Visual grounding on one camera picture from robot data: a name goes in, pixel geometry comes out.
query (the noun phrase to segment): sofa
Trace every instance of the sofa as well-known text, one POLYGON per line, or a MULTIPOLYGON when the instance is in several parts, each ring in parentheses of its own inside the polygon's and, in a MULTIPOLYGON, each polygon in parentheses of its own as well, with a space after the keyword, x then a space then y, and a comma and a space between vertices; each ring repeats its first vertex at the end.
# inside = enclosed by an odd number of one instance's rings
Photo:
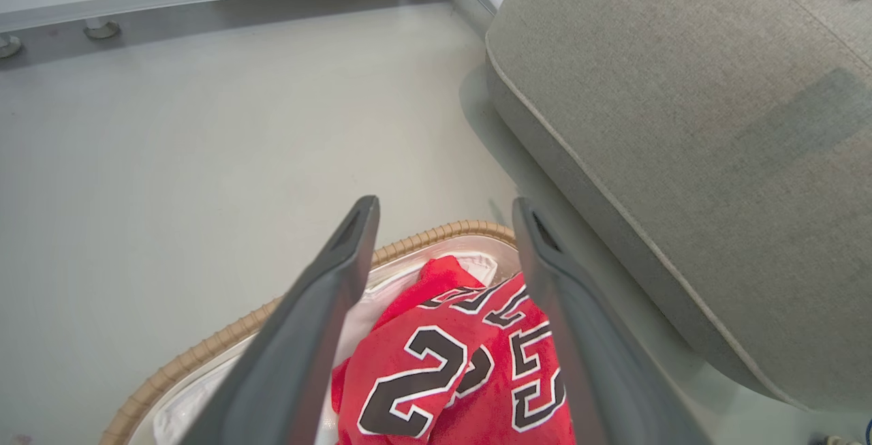
POLYGON ((872 409, 872 1, 505 0, 501 118, 694 351, 872 409))

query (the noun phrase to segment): laundry basket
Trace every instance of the laundry basket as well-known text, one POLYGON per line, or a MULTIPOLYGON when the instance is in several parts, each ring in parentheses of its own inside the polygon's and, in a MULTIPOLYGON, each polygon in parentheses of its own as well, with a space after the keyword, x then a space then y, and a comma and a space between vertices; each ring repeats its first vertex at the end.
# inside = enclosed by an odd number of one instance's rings
POLYGON ((156 371, 118 410, 100 445, 174 437, 183 445, 336 442, 325 396, 330 368, 376 322, 357 318, 356 309, 387 308, 427 261, 448 255, 485 286, 523 268, 527 293, 550 320, 579 442, 709 443, 542 212, 520 198, 513 222, 517 238, 491 222, 459 221, 373 251, 379 202, 361 198, 285 296, 156 371))

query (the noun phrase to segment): red and white cloth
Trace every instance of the red and white cloth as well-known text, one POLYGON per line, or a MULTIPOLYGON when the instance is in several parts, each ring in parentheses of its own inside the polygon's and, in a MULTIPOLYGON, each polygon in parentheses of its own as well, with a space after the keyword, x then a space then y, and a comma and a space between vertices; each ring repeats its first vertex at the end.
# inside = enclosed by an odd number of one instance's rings
POLYGON ((575 443, 548 318, 523 275, 435 259, 333 369, 340 445, 575 443))

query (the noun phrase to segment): red fabric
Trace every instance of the red fabric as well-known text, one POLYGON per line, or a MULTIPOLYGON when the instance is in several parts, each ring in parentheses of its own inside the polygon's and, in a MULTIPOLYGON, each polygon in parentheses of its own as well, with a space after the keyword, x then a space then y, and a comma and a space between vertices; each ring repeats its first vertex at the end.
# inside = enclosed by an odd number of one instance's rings
POLYGON ((575 443, 548 318, 525 288, 428 262, 333 371, 339 443, 575 443))

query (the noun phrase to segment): red clothing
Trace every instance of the red clothing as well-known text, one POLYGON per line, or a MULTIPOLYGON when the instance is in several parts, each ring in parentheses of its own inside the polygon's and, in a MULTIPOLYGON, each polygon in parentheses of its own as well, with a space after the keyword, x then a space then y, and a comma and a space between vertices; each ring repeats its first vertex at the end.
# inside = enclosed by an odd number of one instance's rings
POLYGON ((548 318, 523 275, 427 262, 333 370, 340 445, 575 443, 548 318))

